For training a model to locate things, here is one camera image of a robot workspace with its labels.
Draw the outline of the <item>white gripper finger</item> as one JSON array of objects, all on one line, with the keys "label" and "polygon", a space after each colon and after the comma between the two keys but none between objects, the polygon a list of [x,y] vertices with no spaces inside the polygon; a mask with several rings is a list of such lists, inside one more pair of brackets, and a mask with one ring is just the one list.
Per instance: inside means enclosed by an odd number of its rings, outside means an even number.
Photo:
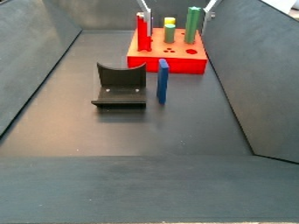
[{"label": "white gripper finger", "polygon": [[203,24],[202,24],[202,30],[200,33],[204,33],[207,24],[211,21],[211,19],[215,17],[215,9],[218,5],[220,4],[220,0],[210,0],[206,8],[203,9],[204,12],[204,18],[203,18]]},{"label": "white gripper finger", "polygon": [[145,4],[145,0],[136,0],[140,9],[143,10],[144,13],[144,21],[145,21],[145,27],[147,27],[147,37],[152,36],[152,11],[148,8]]}]

